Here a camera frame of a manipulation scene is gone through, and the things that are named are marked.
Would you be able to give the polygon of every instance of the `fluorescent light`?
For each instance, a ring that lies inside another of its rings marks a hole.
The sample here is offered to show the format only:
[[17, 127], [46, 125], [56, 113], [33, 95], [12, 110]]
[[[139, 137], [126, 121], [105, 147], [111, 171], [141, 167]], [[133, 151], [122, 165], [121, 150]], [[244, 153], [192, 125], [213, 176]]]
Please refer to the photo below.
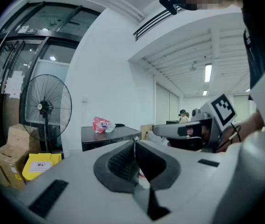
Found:
[[212, 65], [205, 65], [205, 82], [210, 81]]

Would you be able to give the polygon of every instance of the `black desk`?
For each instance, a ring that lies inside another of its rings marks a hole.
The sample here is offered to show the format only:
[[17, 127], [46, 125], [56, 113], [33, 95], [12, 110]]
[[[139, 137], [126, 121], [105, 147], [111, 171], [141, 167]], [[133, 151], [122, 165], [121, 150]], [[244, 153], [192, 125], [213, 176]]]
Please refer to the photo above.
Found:
[[116, 127], [111, 133], [95, 133], [93, 127], [81, 127], [83, 152], [124, 140], [131, 140], [136, 136], [141, 139], [141, 131], [129, 127]]

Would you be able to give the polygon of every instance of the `doorway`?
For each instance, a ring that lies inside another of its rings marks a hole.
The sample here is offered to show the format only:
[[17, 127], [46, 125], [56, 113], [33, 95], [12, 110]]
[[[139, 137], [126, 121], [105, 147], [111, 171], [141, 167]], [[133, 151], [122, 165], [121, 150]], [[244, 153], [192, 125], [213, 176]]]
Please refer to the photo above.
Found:
[[0, 146], [7, 142], [8, 130], [19, 123], [19, 101], [30, 79], [41, 40], [7, 41], [0, 51]]

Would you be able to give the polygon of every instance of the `yellow box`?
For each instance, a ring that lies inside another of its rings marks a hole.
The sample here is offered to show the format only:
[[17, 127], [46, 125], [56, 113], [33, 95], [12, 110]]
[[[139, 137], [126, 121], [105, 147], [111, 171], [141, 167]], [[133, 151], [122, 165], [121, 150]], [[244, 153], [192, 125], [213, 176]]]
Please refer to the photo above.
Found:
[[61, 160], [61, 154], [29, 154], [22, 175], [26, 180], [31, 181]]

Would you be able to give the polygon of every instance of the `fan pole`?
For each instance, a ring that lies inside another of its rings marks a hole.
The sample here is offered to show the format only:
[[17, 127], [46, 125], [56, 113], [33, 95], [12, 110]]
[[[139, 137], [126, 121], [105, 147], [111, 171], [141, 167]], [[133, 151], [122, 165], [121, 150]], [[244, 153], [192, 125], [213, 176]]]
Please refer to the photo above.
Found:
[[44, 138], [45, 138], [45, 148], [47, 153], [52, 153], [51, 147], [48, 144], [48, 127], [49, 127], [49, 117], [46, 115], [44, 118]]

